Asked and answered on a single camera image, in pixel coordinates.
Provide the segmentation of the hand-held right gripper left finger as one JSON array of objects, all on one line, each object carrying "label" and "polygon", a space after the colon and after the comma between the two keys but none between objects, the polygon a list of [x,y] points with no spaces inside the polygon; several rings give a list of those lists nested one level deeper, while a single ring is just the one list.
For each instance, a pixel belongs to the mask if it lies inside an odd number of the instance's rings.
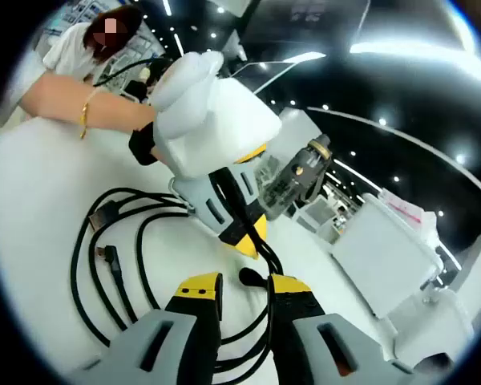
[{"label": "hand-held right gripper left finger", "polygon": [[210,384],[221,345],[222,274],[191,277],[117,336],[81,384]]}]

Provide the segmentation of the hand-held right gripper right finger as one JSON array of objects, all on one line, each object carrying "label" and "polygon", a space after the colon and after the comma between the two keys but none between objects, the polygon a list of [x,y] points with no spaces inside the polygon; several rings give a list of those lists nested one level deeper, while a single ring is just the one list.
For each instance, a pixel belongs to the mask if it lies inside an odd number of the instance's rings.
[{"label": "hand-held right gripper right finger", "polygon": [[294,277],[268,279],[269,346],[280,384],[416,384],[417,375]]}]

